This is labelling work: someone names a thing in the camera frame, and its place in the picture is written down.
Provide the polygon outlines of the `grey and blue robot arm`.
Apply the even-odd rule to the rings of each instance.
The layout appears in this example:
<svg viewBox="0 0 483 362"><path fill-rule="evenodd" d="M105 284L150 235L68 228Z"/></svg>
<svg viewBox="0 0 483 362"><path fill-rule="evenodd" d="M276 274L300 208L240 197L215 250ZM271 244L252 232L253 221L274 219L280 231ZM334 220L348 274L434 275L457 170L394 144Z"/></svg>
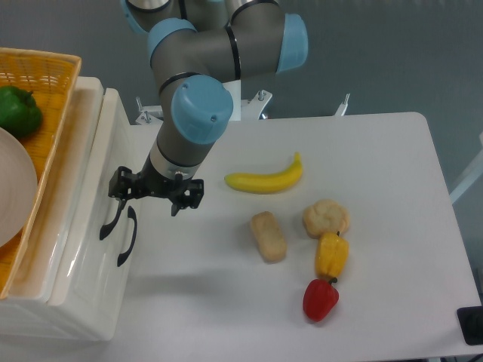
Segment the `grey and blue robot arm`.
<svg viewBox="0 0 483 362"><path fill-rule="evenodd" d="M196 208L195 173L233 112L225 85L306 62L309 40L297 14L276 1L123 1L130 26L147 36L163 122L140 172L120 167L109 196L166 198L172 213Z"/></svg>

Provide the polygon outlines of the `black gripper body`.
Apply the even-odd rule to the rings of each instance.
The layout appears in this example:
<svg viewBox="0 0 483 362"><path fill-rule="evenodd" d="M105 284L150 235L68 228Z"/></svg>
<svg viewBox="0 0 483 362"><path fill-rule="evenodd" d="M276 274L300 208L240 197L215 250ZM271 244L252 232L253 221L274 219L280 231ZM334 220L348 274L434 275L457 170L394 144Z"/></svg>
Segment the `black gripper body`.
<svg viewBox="0 0 483 362"><path fill-rule="evenodd" d="M190 181L191 179L184 179L181 176L174 179L163 176L155 169L148 156L142 170L136 174L132 194L136 198L149 196L171 200L183 194Z"/></svg>

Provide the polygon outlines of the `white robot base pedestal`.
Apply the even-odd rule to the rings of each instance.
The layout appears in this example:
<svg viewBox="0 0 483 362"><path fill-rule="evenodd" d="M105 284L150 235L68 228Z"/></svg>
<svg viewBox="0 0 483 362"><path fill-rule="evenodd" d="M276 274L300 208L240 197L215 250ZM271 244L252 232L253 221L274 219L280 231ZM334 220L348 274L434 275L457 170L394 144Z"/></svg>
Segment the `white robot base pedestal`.
<svg viewBox="0 0 483 362"><path fill-rule="evenodd" d="M231 95L233 101L233 111L230 116L230 121L240 121L241 120L241 107L242 107L242 97L241 97L241 81L230 81L223 83L223 86Z"/></svg>

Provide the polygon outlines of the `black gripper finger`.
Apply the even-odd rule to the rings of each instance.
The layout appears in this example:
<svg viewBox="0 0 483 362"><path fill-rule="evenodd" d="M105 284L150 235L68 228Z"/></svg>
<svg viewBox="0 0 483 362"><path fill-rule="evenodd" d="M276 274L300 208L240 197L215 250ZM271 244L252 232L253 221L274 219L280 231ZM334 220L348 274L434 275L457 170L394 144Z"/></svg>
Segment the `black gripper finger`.
<svg viewBox="0 0 483 362"><path fill-rule="evenodd" d="M108 196L118 201L116 214L120 214L127 201L135 196L137 175L126 166L119 166L109 181Z"/></svg>
<svg viewBox="0 0 483 362"><path fill-rule="evenodd" d="M176 216L187 208L197 209L205 194L203 179L188 179L175 182L175 188L170 193L171 215Z"/></svg>

